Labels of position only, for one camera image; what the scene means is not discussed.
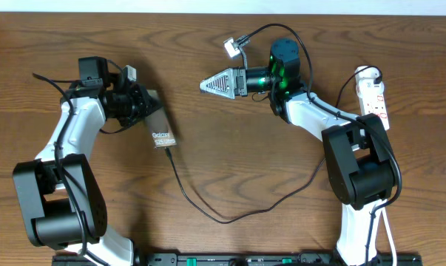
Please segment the silver Galaxy smartphone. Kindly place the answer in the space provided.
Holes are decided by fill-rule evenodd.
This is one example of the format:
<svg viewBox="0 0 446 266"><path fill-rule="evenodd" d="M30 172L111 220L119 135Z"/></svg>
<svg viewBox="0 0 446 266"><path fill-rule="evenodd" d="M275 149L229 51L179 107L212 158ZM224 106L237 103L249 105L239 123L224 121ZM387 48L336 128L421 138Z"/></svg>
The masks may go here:
<svg viewBox="0 0 446 266"><path fill-rule="evenodd" d="M156 110L144 118L146 127L152 136L156 148L167 148L177 145L168 115L158 92L148 91L150 98L157 104Z"/></svg>

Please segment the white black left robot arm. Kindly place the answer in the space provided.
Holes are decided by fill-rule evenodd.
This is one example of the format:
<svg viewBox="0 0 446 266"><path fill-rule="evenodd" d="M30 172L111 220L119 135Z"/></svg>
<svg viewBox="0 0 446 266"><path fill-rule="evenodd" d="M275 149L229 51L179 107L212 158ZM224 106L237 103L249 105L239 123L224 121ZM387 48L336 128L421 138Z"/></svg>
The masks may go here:
<svg viewBox="0 0 446 266"><path fill-rule="evenodd" d="M94 265L141 265L134 242L108 223L89 157L108 119L116 119L123 132L162 106L137 82L134 67L111 72L112 63L80 58L79 77L68 81L68 89L34 74L60 93L61 116L36 157L16 164L13 182L32 245L74 253Z"/></svg>

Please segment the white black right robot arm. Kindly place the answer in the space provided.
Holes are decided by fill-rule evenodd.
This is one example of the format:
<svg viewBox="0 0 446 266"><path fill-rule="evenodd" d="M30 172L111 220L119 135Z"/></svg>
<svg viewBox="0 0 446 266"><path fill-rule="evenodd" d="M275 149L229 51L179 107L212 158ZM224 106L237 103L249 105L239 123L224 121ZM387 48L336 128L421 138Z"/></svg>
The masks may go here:
<svg viewBox="0 0 446 266"><path fill-rule="evenodd" d="M306 51L300 39L280 38L268 66L225 69L201 81L200 90L230 99L266 92L275 115L322 141L328 179L342 203L339 263L374 265L377 214L400 195L399 165L378 116L343 112L302 81L300 53Z"/></svg>

